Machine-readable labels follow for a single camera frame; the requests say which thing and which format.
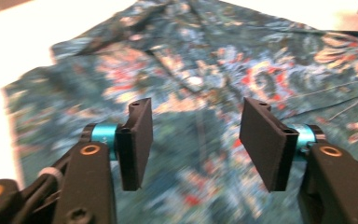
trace teal fabric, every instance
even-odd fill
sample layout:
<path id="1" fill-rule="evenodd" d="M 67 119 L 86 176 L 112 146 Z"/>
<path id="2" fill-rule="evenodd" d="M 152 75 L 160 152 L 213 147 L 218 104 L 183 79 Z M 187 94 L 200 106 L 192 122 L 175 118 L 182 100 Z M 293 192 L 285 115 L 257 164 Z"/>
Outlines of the teal fabric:
<path id="1" fill-rule="evenodd" d="M 243 97 L 284 123 L 319 125 L 358 160 L 358 32 L 321 31 L 219 1 L 138 1 L 52 46 L 55 65 L 5 87 L 27 184 L 92 122 L 125 122 L 151 97 L 143 188 L 119 223 L 301 223 L 296 194 L 268 193 L 238 140 Z"/>

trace white table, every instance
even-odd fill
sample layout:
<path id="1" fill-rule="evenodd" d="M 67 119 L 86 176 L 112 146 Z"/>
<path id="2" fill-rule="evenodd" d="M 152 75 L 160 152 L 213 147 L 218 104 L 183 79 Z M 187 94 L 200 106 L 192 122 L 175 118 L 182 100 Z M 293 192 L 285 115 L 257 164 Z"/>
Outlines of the white table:
<path id="1" fill-rule="evenodd" d="M 1 88 L 37 66 L 52 65 L 49 48 L 53 44 L 76 37 L 134 2 L 34 0 L 0 12 L 0 178 L 14 178 L 22 183 Z M 358 0 L 227 2 L 318 29 L 358 30 Z"/>

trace floral cloth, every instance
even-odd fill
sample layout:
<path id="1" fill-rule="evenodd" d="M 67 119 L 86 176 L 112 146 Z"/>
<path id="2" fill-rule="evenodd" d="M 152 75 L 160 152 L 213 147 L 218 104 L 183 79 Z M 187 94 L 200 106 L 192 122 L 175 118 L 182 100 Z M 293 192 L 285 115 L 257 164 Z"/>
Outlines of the floral cloth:
<path id="1" fill-rule="evenodd" d="M 319 125 L 358 160 L 358 32 L 329 32 L 212 0 L 138 1 L 52 47 L 57 63 L 5 87 L 26 179 L 91 122 L 123 123 L 152 98 L 143 188 L 121 190 L 119 223 L 300 223 L 296 194 L 268 193 L 238 140 L 243 97 L 284 123 Z"/>

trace teal band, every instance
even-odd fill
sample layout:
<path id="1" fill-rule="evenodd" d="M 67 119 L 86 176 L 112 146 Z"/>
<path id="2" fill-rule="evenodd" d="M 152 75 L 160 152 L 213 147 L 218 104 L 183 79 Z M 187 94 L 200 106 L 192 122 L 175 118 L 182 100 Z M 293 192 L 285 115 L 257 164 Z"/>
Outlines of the teal band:
<path id="1" fill-rule="evenodd" d="M 91 141 L 107 144 L 109 148 L 110 161 L 117 160 L 116 152 L 115 152 L 116 128 L 117 128 L 116 124 L 99 123 L 95 125 L 91 134 Z"/>
<path id="2" fill-rule="evenodd" d="M 308 151 L 307 143 L 316 142 L 315 134 L 312 129 L 306 124 L 289 124 L 287 127 L 296 129 L 299 132 L 299 136 L 296 144 L 295 161 L 303 161 L 304 153 Z"/>

